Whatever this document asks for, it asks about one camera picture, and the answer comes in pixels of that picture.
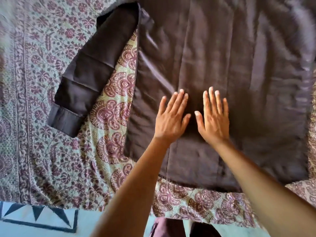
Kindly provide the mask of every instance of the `folded sleeve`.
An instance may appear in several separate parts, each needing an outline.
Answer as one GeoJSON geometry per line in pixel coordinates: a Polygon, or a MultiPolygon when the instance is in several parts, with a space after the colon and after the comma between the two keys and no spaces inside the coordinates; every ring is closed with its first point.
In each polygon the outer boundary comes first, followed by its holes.
{"type": "Polygon", "coordinates": [[[128,3],[106,14],[96,33],[61,76],[47,124],[76,137],[138,24],[138,4],[128,3]]]}

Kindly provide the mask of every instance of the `patterned bedspread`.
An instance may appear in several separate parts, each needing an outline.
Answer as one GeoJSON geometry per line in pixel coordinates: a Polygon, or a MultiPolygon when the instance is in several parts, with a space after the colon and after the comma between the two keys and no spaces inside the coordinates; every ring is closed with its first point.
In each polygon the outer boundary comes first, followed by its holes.
{"type": "MultiPolygon", "coordinates": [[[[122,154],[136,64],[136,34],[79,137],[46,123],[59,75],[115,0],[1,0],[0,200],[96,210],[113,197],[134,162],[122,154]]],[[[288,187],[316,205],[316,122],[310,180],[288,187]]],[[[207,223],[259,226],[243,194],[184,188],[158,179],[152,213],[207,223]]]]}

